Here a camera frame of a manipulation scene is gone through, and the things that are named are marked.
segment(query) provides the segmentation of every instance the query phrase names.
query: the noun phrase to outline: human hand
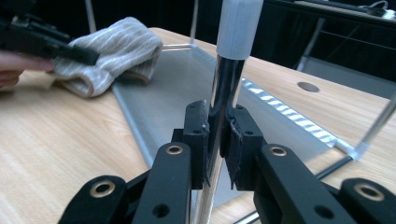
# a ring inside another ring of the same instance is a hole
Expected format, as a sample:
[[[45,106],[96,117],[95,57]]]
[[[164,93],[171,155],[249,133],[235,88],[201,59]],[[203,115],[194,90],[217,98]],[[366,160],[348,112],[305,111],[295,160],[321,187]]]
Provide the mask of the human hand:
[[[53,68],[50,60],[0,50],[0,88],[15,86],[26,69],[48,72]]]

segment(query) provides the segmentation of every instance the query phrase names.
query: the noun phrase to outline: wooden table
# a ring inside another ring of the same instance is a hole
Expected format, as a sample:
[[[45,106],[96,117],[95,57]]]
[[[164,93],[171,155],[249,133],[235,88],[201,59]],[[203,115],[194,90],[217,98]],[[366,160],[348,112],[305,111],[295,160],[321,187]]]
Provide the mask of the wooden table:
[[[188,38],[152,29],[166,44]],[[215,47],[196,44],[215,54]],[[245,76],[352,146],[361,140],[386,99],[352,90],[285,67],[250,58]],[[304,91],[309,82],[320,92]],[[54,82],[53,77],[27,71],[20,83],[0,90],[0,223],[54,223],[87,181],[99,175],[130,180],[145,164],[111,91],[82,99]],[[375,139],[360,161],[352,162],[324,181],[339,187],[349,177],[374,180],[396,193],[396,118]],[[314,173],[340,153],[308,161]],[[254,211],[252,193],[213,211],[213,223],[232,223]]]

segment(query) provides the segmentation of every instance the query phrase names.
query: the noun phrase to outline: gray towel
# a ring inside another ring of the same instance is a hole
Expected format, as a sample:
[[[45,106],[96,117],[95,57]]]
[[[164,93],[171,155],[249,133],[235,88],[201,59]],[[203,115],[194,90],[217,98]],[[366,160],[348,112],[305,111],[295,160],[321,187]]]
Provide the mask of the gray towel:
[[[67,89],[82,97],[105,92],[122,73],[148,83],[163,49],[161,39],[135,18],[126,18],[70,43],[100,54],[96,65],[55,59],[53,76]]]

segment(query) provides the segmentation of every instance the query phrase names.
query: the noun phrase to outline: white tube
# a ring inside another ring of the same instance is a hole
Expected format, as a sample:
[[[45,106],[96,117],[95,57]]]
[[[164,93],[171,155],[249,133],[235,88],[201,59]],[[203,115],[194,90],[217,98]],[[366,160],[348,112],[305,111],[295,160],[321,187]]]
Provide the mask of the white tube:
[[[223,58],[245,60],[250,56],[263,0],[224,0],[217,52]]]

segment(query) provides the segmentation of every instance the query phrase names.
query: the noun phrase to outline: table surface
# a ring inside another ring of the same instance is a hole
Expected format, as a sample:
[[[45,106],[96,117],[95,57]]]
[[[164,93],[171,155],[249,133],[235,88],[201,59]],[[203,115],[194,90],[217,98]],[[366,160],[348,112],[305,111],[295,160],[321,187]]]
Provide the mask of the table surface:
[[[186,36],[152,28],[165,44],[187,43]],[[215,55],[215,46],[195,44]],[[356,146],[388,100],[255,58],[244,76],[319,126]],[[319,87],[304,91],[298,82]],[[54,78],[26,71],[20,83],[0,90],[0,223],[54,223],[89,180],[118,175],[130,180],[147,171],[117,100],[111,91],[82,99]],[[324,179],[362,177],[396,193],[396,118],[382,129],[368,152]],[[329,150],[308,161],[317,173],[342,154]],[[233,223],[254,211],[252,193],[214,209],[212,223]]]

